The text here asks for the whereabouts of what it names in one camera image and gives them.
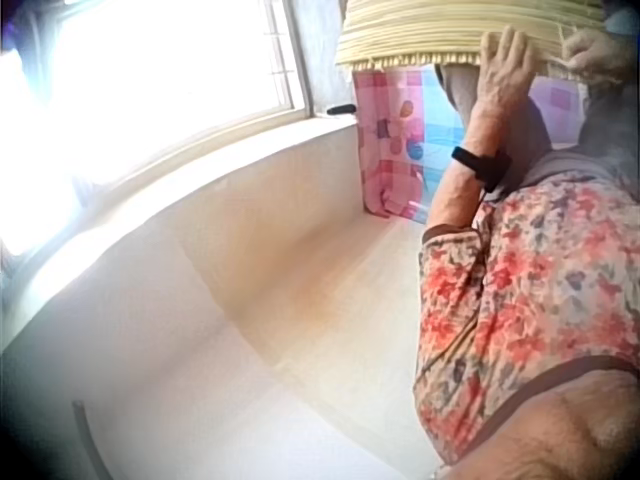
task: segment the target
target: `pink curtain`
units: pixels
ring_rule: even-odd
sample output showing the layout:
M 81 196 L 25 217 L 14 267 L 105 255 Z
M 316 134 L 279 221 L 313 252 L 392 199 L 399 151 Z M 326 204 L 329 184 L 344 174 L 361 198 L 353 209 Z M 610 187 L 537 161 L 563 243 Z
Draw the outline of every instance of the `pink curtain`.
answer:
M 451 150 L 464 137 L 457 112 L 433 67 L 359 72 L 354 83 L 365 208 L 424 222 Z M 575 143 L 583 119 L 578 86 L 538 78 L 531 97 L 552 142 Z

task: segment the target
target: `window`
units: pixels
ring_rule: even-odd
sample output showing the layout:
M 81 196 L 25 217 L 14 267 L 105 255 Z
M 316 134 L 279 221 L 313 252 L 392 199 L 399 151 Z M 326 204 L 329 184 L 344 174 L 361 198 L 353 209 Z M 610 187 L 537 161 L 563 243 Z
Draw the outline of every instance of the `window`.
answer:
M 0 238 L 8 250 L 25 252 L 68 222 L 79 208 L 77 199 L 69 200 L 70 191 L 88 192 L 80 203 L 90 202 L 92 192 L 196 137 L 274 116 L 304 115 L 284 1 L 100 2 L 60 22 L 46 108 L 32 105 L 16 59 L 5 61 L 4 55 L 0 63 L 5 71 L 11 66 L 12 88 L 21 94 L 5 89 L 15 97 L 13 109 L 22 117 L 31 112 L 22 125 L 0 133 L 17 138 L 16 129 L 22 129 L 18 136 L 24 141 L 14 142 L 10 152 L 0 146 L 0 158 L 5 183 L 29 199 L 0 198 Z M 39 147 L 21 150 L 29 143 Z M 25 155 L 29 178 L 14 165 Z M 41 184 L 52 183 L 55 191 L 43 195 Z M 49 221 L 46 204 L 54 197 L 60 213 Z

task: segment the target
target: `patterned fabric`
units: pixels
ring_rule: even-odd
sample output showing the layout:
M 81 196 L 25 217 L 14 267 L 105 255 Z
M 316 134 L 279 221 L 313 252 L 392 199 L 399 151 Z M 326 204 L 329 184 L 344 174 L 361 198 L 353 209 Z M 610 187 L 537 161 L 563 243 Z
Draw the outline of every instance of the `patterned fabric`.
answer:
M 451 464 L 525 383 L 608 355 L 640 368 L 640 205 L 562 174 L 482 204 L 473 229 L 427 240 L 415 384 Z
M 424 223 L 451 150 L 464 136 L 433 67 L 354 75 L 364 204 L 375 215 Z M 583 120 L 578 87 L 536 79 L 531 98 L 552 142 L 574 144 Z

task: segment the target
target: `floral blouse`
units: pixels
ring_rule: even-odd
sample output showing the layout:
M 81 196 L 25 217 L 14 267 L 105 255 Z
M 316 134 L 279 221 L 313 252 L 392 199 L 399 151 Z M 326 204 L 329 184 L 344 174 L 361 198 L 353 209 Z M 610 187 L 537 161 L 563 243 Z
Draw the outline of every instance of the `floral blouse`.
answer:
M 474 228 L 439 230 L 420 255 L 414 394 L 447 464 L 487 425 L 495 431 L 506 420 L 498 411 L 508 418 L 527 388 L 532 396 L 590 369 L 637 374 L 640 205 L 626 191 L 556 175 L 482 204 Z

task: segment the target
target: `black wristband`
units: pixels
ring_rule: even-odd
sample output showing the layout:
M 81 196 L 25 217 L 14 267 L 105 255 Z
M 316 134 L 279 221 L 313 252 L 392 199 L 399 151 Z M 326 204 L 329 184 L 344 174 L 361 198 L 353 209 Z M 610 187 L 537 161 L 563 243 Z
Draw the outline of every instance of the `black wristband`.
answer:
M 451 157 L 476 173 L 476 178 L 484 183 L 487 193 L 493 192 L 504 178 L 511 165 L 511 159 L 498 151 L 495 157 L 478 157 L 461 147 L 453 149 Z

